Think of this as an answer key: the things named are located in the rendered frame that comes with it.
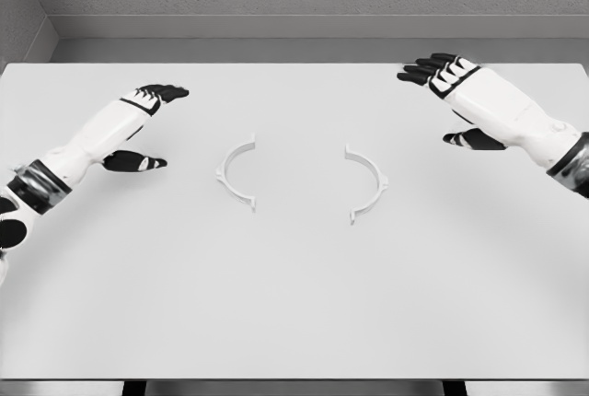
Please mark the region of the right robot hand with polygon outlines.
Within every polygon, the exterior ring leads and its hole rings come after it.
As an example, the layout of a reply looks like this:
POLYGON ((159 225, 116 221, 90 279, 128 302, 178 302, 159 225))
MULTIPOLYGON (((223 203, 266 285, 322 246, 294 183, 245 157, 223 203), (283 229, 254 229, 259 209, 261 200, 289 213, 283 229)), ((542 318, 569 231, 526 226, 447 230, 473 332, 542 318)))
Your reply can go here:
POLYGON ((527 96, 494 71, 463 56, 433 53, 405 64, 397 79, 428 89, 466 122, 465 129, 443 136, 449 145, 503 151, 522 135, 514 122, 527 106, 527 96))

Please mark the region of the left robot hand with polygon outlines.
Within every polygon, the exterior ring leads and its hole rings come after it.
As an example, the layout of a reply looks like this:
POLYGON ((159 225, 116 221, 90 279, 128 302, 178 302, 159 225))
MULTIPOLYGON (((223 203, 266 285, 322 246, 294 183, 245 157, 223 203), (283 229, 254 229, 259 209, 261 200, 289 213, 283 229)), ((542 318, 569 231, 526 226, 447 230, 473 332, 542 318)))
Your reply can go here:
POLYGON ((188 97, 184 87, 151 84, 132 90, 99 111, 80 133, 83 150, 94 162, 114 172, 144 172, 167 166, 163 158, 122 150, 163 106, 188 97))

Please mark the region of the white pipe clamp half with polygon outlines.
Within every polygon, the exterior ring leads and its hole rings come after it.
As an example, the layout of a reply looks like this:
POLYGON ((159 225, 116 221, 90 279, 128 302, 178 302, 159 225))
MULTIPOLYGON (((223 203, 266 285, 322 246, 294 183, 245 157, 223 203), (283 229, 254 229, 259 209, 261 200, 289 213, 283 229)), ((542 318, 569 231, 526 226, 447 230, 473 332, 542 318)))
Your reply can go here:
POLYGON ((257 197, 247 193, 234 184, 233 167, 243 155, 253 152, 257 148, 257 136, 252 133, 248 138, 231 146, 215 169, 215 180, 224 188, 225 192, 236 202, 248 207, 251 213, 257 212, 257 197))
POLYGON ((371 194, 349 211, 349 222, 354 226, 361 216, 371 212, 379 203, 389 187, 389 178, 370 157, 352 149, 349 144, 344 147, 344 158, 362 166, 371 176, 371 194))

